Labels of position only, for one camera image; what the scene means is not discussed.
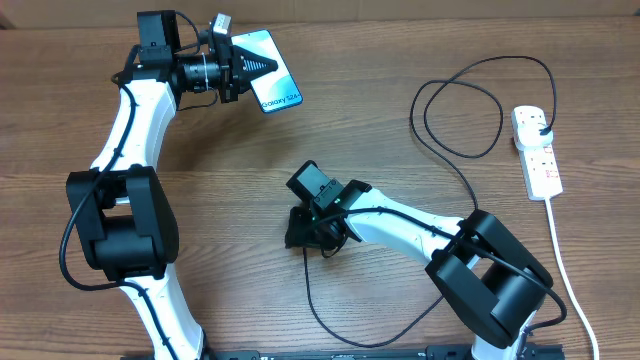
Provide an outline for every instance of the white cable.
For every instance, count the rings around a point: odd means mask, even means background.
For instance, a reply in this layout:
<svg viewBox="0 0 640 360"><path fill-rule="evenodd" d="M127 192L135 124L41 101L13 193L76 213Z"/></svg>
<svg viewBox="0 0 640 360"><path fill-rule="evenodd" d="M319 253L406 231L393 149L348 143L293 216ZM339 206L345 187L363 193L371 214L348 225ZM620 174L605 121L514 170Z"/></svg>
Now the white cable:
<svg viewBox="0 0 640 360"><path fill-rule="evenodd" d="M209 75L207 74L207 57L204 55L204 51L202 52L202 62L204 63L204 84L205 84L204 91L209 91Z"/></svg>
<svg viewBox="0 0 640 360"><path fill-rule="evenodd" d="M584 328L587 330L589 334L589 339L591 340L591 347L593 348L593 360L600 360L600 350L598 349L598 340L596 339L596 334L593 332L591 328L591 324L589 324L589 320L585 316L580 304L578 304L578 300L576 299L576 295L573 293L573 289L571 288L571 284L569 283L569 277L567 276L567 272L564 269L564 264L562 263L562 256L560 255L560 245L558 245L558 236L556 235L556 224L553 220L553 212L551 211L551 200L547 197L544 199L544 204L547 208L547 216L549 218L549 229L551 230L551 242L553 243L553 251L556 254L556 261L558 262L558 269L560 270L560 275L562 276L562 281L564 282L564 286L567 288L567 293L569 294L569 299L571 299L571 303L573 307L576 309L580 320L582 320L582 324L584 324Z"/></svg>

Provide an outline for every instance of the smartphone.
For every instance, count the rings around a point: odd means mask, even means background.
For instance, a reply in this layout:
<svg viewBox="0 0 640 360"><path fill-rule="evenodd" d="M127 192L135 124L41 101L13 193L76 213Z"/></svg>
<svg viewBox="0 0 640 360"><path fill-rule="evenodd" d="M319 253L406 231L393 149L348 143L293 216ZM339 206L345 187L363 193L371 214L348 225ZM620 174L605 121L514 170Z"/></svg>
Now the smartphone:
<svg viewBox="0 0 640 360"><path fill-rule="evenodd" d="M251 81L251 88L260 103L262 112L272 113L302 103L302 94L300 94L298 85L289 73L289 69L268 30L235 35L231 37L231 42L233 45L249 50L256 55L278 62L278 70Z"/></svg>

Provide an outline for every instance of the electrical outlet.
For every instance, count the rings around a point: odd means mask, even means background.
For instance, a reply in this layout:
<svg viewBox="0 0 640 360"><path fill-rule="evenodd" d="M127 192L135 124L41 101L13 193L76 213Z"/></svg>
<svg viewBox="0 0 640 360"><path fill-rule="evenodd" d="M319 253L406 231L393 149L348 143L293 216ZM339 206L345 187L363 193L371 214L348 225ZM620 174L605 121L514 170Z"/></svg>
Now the electrical outlet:
<svg viewBox="0 0 640 360"><path fill-rule="evenodd" d="M551 145L518 153L529 199L544 200L562 193L558 163Z"/></svg>

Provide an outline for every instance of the white robotic arm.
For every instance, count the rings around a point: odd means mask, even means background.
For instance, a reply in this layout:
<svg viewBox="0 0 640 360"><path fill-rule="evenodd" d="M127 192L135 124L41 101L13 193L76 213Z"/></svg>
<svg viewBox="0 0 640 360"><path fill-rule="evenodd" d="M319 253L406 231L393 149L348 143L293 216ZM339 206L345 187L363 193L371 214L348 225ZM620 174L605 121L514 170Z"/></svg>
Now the white robotic arm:
<svg viewBox="0 0 640 360"><path fill-rule="evenodd" d="M112 79L120 87L120 110L111 134L90 170L71 173L67 179L74 212L69 224L78 230L87 263L111 281L102 287L119 285L133 302L151 337L155 359L206 360L213 354L189 312L173 265L178 226L155 172L160 148L183 92L217 90L221 102L236 101L252 80L277 70L278 64L233 45L231 18L223 14L198 33L196 53L207 44L208 54L177 54L182 48L176 14L181 15L170 10L138 13L140 44ZM136 57L139 64L134 64ZM123 204L131 207L131 215L103 213ZM67 229L61 270L73 286L87 290L91 287L66 271L64 253L71 228Z"/></svg>
<svg viewBox="0 0 640 360"><path fill-rule="evenodd" d="M389 199L375 188L360 195L353 205L349 207L349 210L377 207L400 211L449 234L457 234L460 231L458 223L463 220L459 217L429 214L400 204ZM443 250L451 242L451 240L434 234L412 222L384 212L349 215L344 222L362 242L385 245L413 258L423 266L427 266L431 262L432 255L436 250ZM478 256L474 256L467 263L467 266L472 268L479 259ZM476 335L471 347L473 359L517 360L519 344L524 336L524 329L529 325L535 313L536 311L534 310L522 325L520 335L514 343L504 349L495 347Z"/></svg>
<svg viewBox="0 0 640 360"><path fill-rule="evenodd" d="M456 314L476 333L470 349L474 359L520 359L525 329L545 292L498 264L478 279L470 269L479 257L458 241L465 239L505 261L517 262L547 286L552 280L491 214L476 210L466 220L429 214L395 202L357 180L342 186L312 161L303 165L287 186L309 207L292 209L287 247L333 250L351 237L395 249L426 266Z"/></svg>

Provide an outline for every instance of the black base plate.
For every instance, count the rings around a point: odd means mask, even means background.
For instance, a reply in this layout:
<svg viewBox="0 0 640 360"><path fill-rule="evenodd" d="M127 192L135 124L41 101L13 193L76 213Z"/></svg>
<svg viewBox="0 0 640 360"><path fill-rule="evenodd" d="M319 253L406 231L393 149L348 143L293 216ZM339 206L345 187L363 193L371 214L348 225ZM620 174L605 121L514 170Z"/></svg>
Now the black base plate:
<svg viewBox="0 0 640 360"><path fill-rule="evenodd" d="M212 360L473 360L470 345L432 345L426 350L354 350L259 353L257 351L219 351ZM562 345L527 343L524 358L518 360L564 360ZM153 360L123 357L121 360Z"/></svg>

